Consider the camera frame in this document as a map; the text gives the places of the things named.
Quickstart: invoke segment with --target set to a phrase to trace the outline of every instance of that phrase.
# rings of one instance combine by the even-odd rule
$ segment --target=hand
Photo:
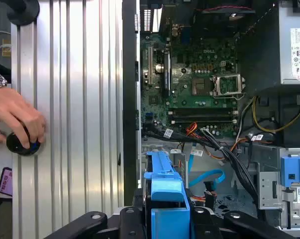
[[[0,88],[0,121],[6,123],[16,134],[24,148],[29,148],[25,125],[30,135],[30,142],[36,140],[43,143],[45,140],[45,119],[23,97],[10,88]],[[6,137],[0,133],[0,142],[6,142]]]

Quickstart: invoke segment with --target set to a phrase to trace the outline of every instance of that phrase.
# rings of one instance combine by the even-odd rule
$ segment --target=circuit board
[[[171,62],[170,92],[164,93],[166,52]],[[184,131],[196,121],[216,137],[235,136],[233,119],[237,100],[213,96],[214,75],[237,72],[232,39],[199,39],[183,44],[176,37],[166,41],[159,34],[141,39],[141,121],[157,127]],[[234,91],[236,81],[223,79],[221,92]]]

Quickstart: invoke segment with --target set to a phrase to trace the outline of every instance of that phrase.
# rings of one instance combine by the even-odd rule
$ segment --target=black knob
[[[25,26],[34,22],[39,14],[38,0],[0,0],[9,6],[7,17],[15,25]]]
[[[28,136],[28,140],[30,142],[29,132],[28,132],[26,127],[24,129],[26,131],[26,134]],[[17,153],[17,154],[22,155],[22,156],[31,156],[35,152],[38,151],[38,149],[40,147],[40,143],[38,142],[38,140],[35,143],[30,142],[30,147],[29,148],[24,148],[21,145],[21,143],[20,143],[19,139],[17,138],[16,134],[11,133],[9,136],[7,136],[6,146],[13,153]]]

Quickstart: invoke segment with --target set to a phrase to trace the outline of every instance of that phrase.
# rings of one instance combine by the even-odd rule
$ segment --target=ribbed metal surface
[[[13,238],[40,239],[123,205],[120,0],[42,0],[12,25],[12,84],[47,119],[37,156],[13,161]]]

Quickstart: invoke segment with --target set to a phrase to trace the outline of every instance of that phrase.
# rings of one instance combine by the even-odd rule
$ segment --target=smartphone
[[[12,169],[3,168],[0,176],[0,193],[12,197]]]

